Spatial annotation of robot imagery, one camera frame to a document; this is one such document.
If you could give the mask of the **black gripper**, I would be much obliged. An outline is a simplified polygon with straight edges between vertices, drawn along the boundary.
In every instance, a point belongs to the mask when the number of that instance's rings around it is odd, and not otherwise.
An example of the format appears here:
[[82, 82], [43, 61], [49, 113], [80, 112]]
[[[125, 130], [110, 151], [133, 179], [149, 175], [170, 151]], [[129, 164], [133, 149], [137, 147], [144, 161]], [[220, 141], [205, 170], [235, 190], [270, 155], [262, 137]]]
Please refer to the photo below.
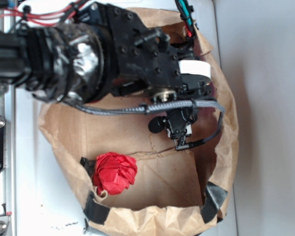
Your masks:
[[209, 64], [192, 50], [170, 45], [160, 28], [129, 25], [112, 29], [118, 74], [113, 96], [144, 96], [153, 102], [196, 99], [211, 94]]

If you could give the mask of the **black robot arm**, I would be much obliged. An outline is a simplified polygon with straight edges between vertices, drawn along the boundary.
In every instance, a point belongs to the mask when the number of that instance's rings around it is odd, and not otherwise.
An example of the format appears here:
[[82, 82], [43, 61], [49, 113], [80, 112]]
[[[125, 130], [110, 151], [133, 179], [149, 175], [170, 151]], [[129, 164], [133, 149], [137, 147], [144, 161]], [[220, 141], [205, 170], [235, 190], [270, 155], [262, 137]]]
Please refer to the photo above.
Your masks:
[[0, 32], [0, 94], [22, 87], [46, 103], [73, 105], [115, 97], [159, 100], [212, 99], [209, 75], [192, 72], [196, 29], [193, 8], [176, 2], [187, 35], [172, 43], [160, 27], [149, 27], [133, 11], [86, 0], [70, 4], [55, 24], [28, 26], [21, 13], [13, 32]]

